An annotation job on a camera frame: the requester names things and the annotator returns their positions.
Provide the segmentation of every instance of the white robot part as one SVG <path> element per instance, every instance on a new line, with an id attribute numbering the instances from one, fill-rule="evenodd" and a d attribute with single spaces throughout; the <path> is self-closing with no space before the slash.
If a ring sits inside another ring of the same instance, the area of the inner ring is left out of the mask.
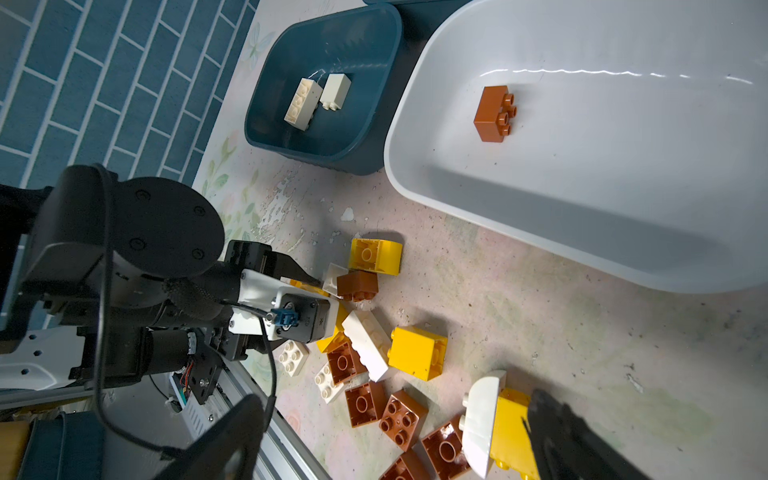
<path id="1" fill-rule="evenodd" d="M 318 293 L 301 290 L 254 270 L 243 270 L 242 275 L 240 275 L 240 295 L 237 298 L 237 302 L 269 312 L 276 306 L 281 305 L 283 295 L 288 293 L 327 300 L 330 302 L 330 308 L 328 309 L 326 325 L 328 323 L 331 323 L 331 325 L 336 323 L 336 317 L 339 315 L 338 300 L 319 295 Z M 266 328 L 267 339 L 270 341 L 279 339 L 274 324 L 265 321 L 264 328 Z M 230 318 L 230 332 L 240 335 L 261 335 L 259 317 L 234 307 L 233 315 Z"/>
<path id="2" fill-rule="evenodd" d="M 57 389 L 73 382 L 69 370 L 83 360 L 85 337 L 76 326 L 29 330 L 13 353 L 0 355 L 3 389 Z"/>

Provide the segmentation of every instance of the blue connector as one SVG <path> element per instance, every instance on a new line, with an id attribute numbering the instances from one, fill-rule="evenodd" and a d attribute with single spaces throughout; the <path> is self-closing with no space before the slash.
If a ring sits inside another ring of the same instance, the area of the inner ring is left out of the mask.
<path id="1" fill-rule="evenodd" d="M 299 324 L 299 314 L 295 310 L 287 308 L 273 308 L 270 310 L 275 314 L 272 323 L 276 326 L 281 326 L 283 329 L 289 329 L 292 326 Z"/>

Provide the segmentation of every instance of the dark teal plastic bin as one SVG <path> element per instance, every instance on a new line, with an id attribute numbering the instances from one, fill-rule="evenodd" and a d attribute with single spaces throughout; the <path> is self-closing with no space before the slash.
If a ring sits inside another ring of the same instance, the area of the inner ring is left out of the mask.
<path id="1" fill-rule="evenodd" d="M 264 62 L 246 114 L 248 142 L 351 174 L 379 170 L 389 124 L 405 87 L 402 81 L 388 81 L 402 48 L 400 14 L 389 4 L 291 25 Z M 301 78 L 324 87 L 331 73 L 346 74 L 352 81 L 342 109 L 317 108 L 306 131 L 285 122 Z"/>
<path id="2" fill-rule="evenodd" d="M 98 480 L 104 429 L 93 412 L 35 420 L 17 480 Z"/>

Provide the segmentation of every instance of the painted flower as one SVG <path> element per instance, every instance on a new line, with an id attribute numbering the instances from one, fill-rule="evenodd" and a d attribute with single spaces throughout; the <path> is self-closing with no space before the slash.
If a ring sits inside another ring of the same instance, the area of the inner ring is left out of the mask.
<path id="1" fill-rule="evenodd" d="M 259 57 L 267 50 L 267 47 L 270 46 L 272 39 L 275 38 L 275 32 L 271 31 L 259 40 L 260 32 L 261 26 L 259 25 L 259 22 L 256 22 L 253 25 L 253 31 L 248 35 L 247 46 L 244 49 L 246 55 L 243 61 L 248 62 L 250 70 L 256 68 L 256 63 L 259 61 Z"/>

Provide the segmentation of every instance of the wire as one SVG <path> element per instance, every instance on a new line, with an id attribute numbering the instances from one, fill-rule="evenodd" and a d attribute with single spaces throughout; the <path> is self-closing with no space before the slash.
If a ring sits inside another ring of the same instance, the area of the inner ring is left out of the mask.
<path id="1" fill-rule="evenodd" d="M 261 325 L 261 338 L 264 341 L 264 349 L 267 351 L 267 355 L 270 358 L 270 370 L 272 371 L 272 386 L 270 388 L 270 396 L 266 398 L 266 406 L 264 407 L 264 431 L 270 427 L 270 421 L 272 420 L 272 414 L 275 410 L 275 401 L 277 400 L 277 368 L 275 367 L 275 356 L 270 349 L 270 339 L 266 336 L 266 327 L 264 326 L 264 318 L 267 316 L 267 312 L 255 306 L 244 305 L 237 302 L 222 301 L 222 305 L 232 306 L 234 308 L 245 310 L 248 313 L 252 313 L 259 319 Z"/>
<path id="2" fill-rule="evenodd" d="M 155 389 L 156 389 L 158 392 L 160 392 L 160 394 L 161 394 L 161 395 L 162 395 L 162 396 L 163 396 L 163 397 L 164 397 L 166 400 L 168 400 L 168 395 L 167 395 L 167 394 L 165 394 L 165 393 L 163 393 L 163 391 L 162 391 L 162 390 L 160 390 L 160 387 L 159 387 L 159 386 L 157 386 L 157 383 L 155 383 L 155 382 L 154 382 L 154 379 L 152 378 L 152 375 L 147 375 L 147 376 L 149 377 L 149 381 L 150 381 L 150 382 L 152 382 L 152 385 L 154 385 L 154 388 L 155 388 Z"/>
<path id="3" fill-rule="evenodd" d="M 264 408 L 264 431 L 270 427 L 272 421 L 272 413 L 275 410 L 275 400 L 277 400 L 277 368 L 275 367 L 275 356 L 270 349 L 270 341 L 266 337 L 266 328 L 264 327 L 264 318 L 259 317 L 259 323 L 261 324 L 261 338 L 264 340 L 264 346 L 268 349 L 267 355 L 270 358 L 270 370 L 272 370 L 272 387 L 270 389 L 270 396 L 266 398 L 266 407 Z"/>
<path id="4" fill-rule="evenodd" d="M 113 424 L 104 411 L 101 402 L 101 394 L 104 385 L 104 362 L 106 360 L 106 343 L 109 332 L 109 309 L 112 291 L 112 269 L 114 246 L 112 244 L 112 228 L 114 222 L 114 185 L 110 173 L 101 164 L 93 164 L 92 167 L 101 177 L 101 186 L 104 189 L 104 274 L 101 278 L 101 294 L 99 296 L 98 327 L 96 329 L 96 351 L 94 353 L 94 409 L 99 422 L 115 435 L 128 440 L 144 449 L 159 452 L 172 458 L 179 458 L 183 449 L 171 446 L 155 445 L 147 440 L 140 439 L 136 435 L 121 429 Z"/>
<path id="5" fill-rule="evenodd" d="M 187 371 L 184 372 L 184 391 L 185 392 L 189 389 L 189 386 L 190 386 L 190 372 L 192 371 L 193 366 L 194 366 L 194 361 L 190 362 L 190 365 L 187 367 Z"/>
<path id="6" fill-rule="evenodd" d="M 229 300 L 222 300 L 221 304 L 227 305 L 227 306 L 233 306 L 235 308 L 239 308 L 240 310 L 245 310 L 248 313 L 252 313 L 254 316 L 258 316 L 260 319 L 266 318 L 266 316 L 269 315 L 268 312 L 265 312 L 261 308 L 256 308 L 255 306 L 246 305 L 244 303 L 230 302 Z"/>

